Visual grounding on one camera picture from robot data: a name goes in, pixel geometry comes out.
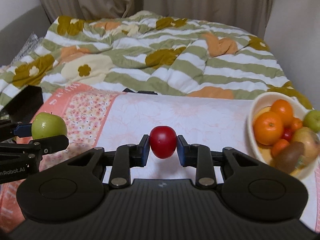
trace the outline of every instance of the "orange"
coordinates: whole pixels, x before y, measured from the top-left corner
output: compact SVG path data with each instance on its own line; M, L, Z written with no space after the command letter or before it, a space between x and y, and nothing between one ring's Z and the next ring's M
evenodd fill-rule
M283 131L281 118L274 112L261 114L253 124L253 132L257 142L266 146L276 143Z
M289 102L278 99L272 104L270 111L280 116L284 127L289 127L291 125L293 120L293 109Z
M292 132L295 132L296 130L299 130L300 128L302 128L302 126L303 126L302 120L300 120L297 117L294 117L291 123L290 129L292 130Z
M284 148L286 148L290 143L285 139L280 139L271 148L271 156L276 157Z

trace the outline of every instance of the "kiwi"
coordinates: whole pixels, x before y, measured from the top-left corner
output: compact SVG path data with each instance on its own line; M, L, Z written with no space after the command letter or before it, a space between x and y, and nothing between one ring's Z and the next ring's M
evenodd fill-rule
M284 148L275 158L275 167L287 174L293 172L299 165L300 156L303 155L304 144L293 142Z

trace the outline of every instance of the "gray headboard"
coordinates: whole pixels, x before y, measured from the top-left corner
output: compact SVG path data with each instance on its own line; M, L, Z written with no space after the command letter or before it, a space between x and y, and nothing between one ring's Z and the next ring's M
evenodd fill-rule
M35 7L0 31L0 66L10 64L32 32L45 36L50 27L42 6Z

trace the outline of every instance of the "white wall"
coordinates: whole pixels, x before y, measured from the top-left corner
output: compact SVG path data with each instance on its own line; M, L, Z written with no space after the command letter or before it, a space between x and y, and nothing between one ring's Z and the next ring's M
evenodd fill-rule
M274 0L265 41L295 88L320 110L320 0Z
M40 0L0 0L0 30L40 4Z

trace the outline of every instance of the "striped blanket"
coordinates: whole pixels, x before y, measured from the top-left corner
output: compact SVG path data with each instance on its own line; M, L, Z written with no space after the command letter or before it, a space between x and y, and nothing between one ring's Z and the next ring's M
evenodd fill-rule
M228 99L276 91L312 107L258 37L220 23L140 11L122 19L57 18L41 45L1 69L0 109L27 85L40 86L46 99L74 82Z

